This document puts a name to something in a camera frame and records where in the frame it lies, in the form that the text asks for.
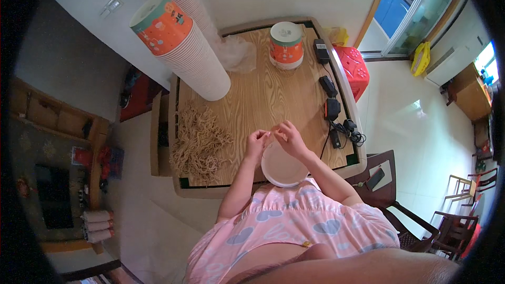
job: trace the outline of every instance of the stack of paper bowls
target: stack of paper bowls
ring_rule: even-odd
[[[270,62],[279,69],[291,70],[301,65],[304,49],[302,31],[292,22],[279,22],[270,29]]]
[[[216,101],[228,93],[230,77],[196,23],[172,0],[148,0],[130,28],[202,98]]]

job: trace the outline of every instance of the pink shirt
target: pink shirt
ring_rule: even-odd
[[[268,184],[245,211],[215,224],[200,239],[189,255],[186,280],[219,283],[247,252],[271,243],[325,243],[338,258],[400,247],[395,228],[377,208],[342,205],[311,178],[288,188]]]

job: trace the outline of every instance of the hand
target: hand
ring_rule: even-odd
[[[258,129],[249,135],[244,159],[249,158],[256,162],[256,165],[259,164],[261,161],[263,147],[270,135],[272,135],[271,132],[262,129]]]
[[[300,132],[290,121],[284,121],[277,125],[275,129],[275,138],[288,154],[300,160],[309,151],[304,140],[301,139]]]

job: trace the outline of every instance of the doorway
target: doorway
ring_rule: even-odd
[[[355,47],[363,58],[407,58],[433,31],[440,31],[454,11],[451,6],[459,2],[375,0],[367,19],[368,28],[358,37]]]

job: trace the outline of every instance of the window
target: window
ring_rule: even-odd
[[[475,67],[480,72],[485,70],[485,77],[493,77],[492,84],[498,80],[498,64],[494,55],[493,42],[490,42],[484,50],[477,56]]]

